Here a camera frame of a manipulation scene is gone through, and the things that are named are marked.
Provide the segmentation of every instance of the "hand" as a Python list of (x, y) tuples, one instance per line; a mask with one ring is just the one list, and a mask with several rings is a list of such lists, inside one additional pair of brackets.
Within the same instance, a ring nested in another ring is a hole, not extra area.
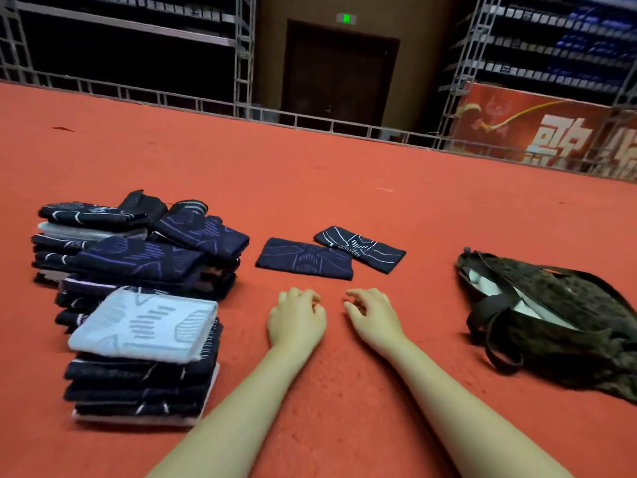
[(354, 303), (345, 309), (358, 335), (384, 358), (396, 345), (407, 339), (389, 298), (378, 289), (347, 290)]
[(267, 332), (272, 347), (288, 349), (307, 359), (323, 338), (327, 317), (318, 304), (320, 296), (314, 290), (301, 292), (297, 288), (281, 292), (278, 305), (270, 310)]

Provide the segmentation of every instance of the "red carpet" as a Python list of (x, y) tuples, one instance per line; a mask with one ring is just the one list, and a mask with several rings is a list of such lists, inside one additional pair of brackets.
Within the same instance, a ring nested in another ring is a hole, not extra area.
[[(62, 373), (72, 354), (53, 323), (55, 293), (31, 282), (29, 237), (42, 204), (117, 205), (136, 189), (166, 202), (202, 199), (251, 237), (220, 309), (226, 331), (211, 406), (266, 352), (280, 290), (323, 296), (325, 339), (291, 388), (254, 477), (449, 475), (394, 375), (349, 329), (341, 298), (351, 286), (385, 291), (409, 337), (576, 477), (634, 476), (637, 406), (495, 373), (465, 338), (453, 263), (470, 245), (585, 270), (637, 304), (636, 185), (4, 84), (0, 154), (4, 478), (137, 478), (182, 436), (71, 422)], [(354, 263), (352, 283), (254, 267), (270, 236), (310, 242), (329, 225), (407, 256), (389, 276)]]

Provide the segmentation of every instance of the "railing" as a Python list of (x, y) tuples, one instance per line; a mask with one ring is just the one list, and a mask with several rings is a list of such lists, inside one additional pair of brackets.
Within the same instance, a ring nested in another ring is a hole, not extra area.
[[(607, 138), (604, 148), (590, 149), (583, 159), (563, 159), (558, 161), (558, 164), (548, 166), (545, 155), (524, 152), (518, 148), (494, 146), (452, 137), (419, 134), (408, 130), (295, 114), (251, 104), (214, 101), (189, 95), (172, 94), (170, 92), (116, 83), (38, 72), (25, 67), (21, 67), (21, 70), (24, 72), (24, 77), (9, 77), (9, 80), (5, 82), (67, 92), (79, 92), (117, 101), (226, 117), (228, 119), (249, 120), (279, 127), (310, 130), (424, 150), (437, 148), (435, 150), (438, 152), (502, 160), (514, 164), (540, 166), (557, 171), (637, 182), (637, 150), (634, 150), (636, 152), (635, 157), (618, 160), (615, 155), (618, 148), (622, 144), (625, 145), (625, 141), (628, 139), (631, 140), (628, 145), (633, 140), (637, 143), (637, 130), (630, 128), (623, 128), (615, 136)], [(631, 117), (637, 116), (632, 111), (629, 112)], [(235, 114), (238, 113), (243, 116), (237, 117)], [(466, 145), (471, 146), (471, 153), (463, 151), (463, 147)]]

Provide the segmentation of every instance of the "brown wall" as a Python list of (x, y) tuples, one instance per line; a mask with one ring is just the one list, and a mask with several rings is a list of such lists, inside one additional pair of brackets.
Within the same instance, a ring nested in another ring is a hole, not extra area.
[[(287, 20), (400, 40), (384, 127), (414, 129), (435, 82), (454, 0), (257, 0), (254, 102), (280, 109)], [(336, 23), (338, 13), (356, 25)]]

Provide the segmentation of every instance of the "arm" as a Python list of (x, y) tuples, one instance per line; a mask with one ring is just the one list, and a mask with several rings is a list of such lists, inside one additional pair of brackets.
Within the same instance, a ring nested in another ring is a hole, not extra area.
[(243, 478), (292, 381), (323, 337), (325, 310), (312, 290), (281, 292), (267, 329), (272, 348), (256, 369), (147, 478)]
[(354, 328), (409, 386), (463, 478), (572, 478), (405, 337), (385, 294), (372, 289), (347, 295), (355, 297), (356, 305), (345, 303)]

